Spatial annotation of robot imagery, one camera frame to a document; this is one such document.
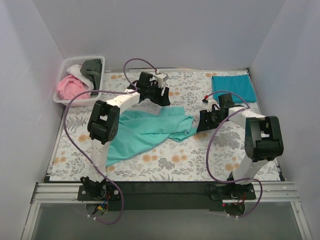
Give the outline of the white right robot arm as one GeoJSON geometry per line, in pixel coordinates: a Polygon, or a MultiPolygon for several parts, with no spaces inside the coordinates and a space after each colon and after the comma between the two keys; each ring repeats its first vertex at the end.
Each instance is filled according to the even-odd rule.
{"type": "Polygon", "coordinates": [[[283,154],[282,132],[278,117],[254,113],[248,103],[234,103],[233,95],[232,92],[225,91],[224,94],[218,96],[217,104],[209,101],[209,97],[206,96],[203,101],[207,104],[207,109],[199,112],[199,124],[196,131],[200,133],[214,130],[205,156],[209,176],[221,184],[249,185],[256,181],[255,176],[264,165],[283,154]],[[223,181],[211,174],[209,153],[214,137],[226,122],[233,122],[244,128],[245,156],[239,167],[231,172],[227,180],[223,181]]]}

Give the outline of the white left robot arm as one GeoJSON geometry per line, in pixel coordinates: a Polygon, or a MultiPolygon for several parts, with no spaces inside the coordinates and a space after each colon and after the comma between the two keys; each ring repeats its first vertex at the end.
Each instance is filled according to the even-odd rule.
{"type": "Polygon", "coordinates": [[[87,127],[91,138],[92,164],[88,175],[80,178],[83,192],[91,199],[102,200],[106,196],[105,167],[110,144],[118,133],[120,115],[145,99],[161,107],[169,106],[168,78],[166,73],[153,75],[141,72],[139,79],[127,87],[125,94],[107,101],[98,100],[94,104],[87,127]]]}

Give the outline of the mint green t shirt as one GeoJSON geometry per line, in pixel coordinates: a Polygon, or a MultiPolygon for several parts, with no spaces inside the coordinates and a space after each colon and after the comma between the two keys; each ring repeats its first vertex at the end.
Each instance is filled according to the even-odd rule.
{"type": "Polygon", "coordinates": [[[162,107],[158,114],[126,110],[120,115],[118,132],[108,150],[106,166],[147,152],[166,139],[182,142],[196,134],[194,117],[180,106],[162,107]]]}

